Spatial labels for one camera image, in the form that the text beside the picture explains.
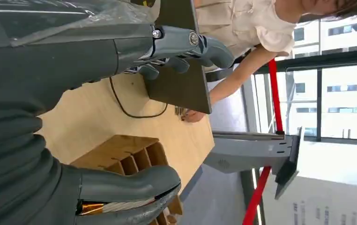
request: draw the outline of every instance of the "woman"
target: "woman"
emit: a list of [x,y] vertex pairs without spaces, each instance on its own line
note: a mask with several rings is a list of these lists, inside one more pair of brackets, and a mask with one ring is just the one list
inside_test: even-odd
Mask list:
[[[294,46],[292,33],[302,15],[357,16],[357,0],[195,0],[195,8],[200,33],[222,41],[235,58],[255,47],[211,90],[212,105],[233,94],[276,56],[289,55]],[[204,116],[190,110],[183,119],[198,122]]]

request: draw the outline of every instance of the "building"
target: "building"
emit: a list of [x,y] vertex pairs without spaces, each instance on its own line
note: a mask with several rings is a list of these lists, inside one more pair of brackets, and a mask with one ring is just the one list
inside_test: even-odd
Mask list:
[[[294,38],[293,58],[356,51],[357,18],[300,24]],[[286,130],[296,133],[303,126],[306,135],[316,136],[317,70],[282,73],[278,82]],[[357,66],[323,69],[321,135],[357,139]]]

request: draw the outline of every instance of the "white wall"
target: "white wall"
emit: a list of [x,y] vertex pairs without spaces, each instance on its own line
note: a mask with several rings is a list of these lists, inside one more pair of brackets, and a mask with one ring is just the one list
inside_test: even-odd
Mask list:
[[304,142],[299,176],[357,185],[357,145]]

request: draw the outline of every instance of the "white blouse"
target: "white blouse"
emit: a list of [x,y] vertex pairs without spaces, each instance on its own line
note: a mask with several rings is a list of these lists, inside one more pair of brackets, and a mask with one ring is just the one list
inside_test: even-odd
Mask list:
[[295,23],[275,11],[275,0],[201,0],[196,8],[199,30],[220,40],[235,58],[261,44],[265,49],[289,55]]

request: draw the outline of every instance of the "window frame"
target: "window frame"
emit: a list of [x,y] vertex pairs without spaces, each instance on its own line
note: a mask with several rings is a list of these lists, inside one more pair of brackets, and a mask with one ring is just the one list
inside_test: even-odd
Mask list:
[[[304,70],[317,70],[317,135],[305,136],[306,141],[311,142],[325,142],[325,143],[344,143],[344,144],[356,144],[357,139],[348,138],[334,138],[334,137],[322,137],[322,76],[323,69],[336,68],[345,66],[357,66],[357,51],[354,52],[341,52],[326,55],[310,56],[305,58],[287,59],[276,62],[277,72],[293,72]],[[264,65],[254,74],[268,74],[268,66]]]

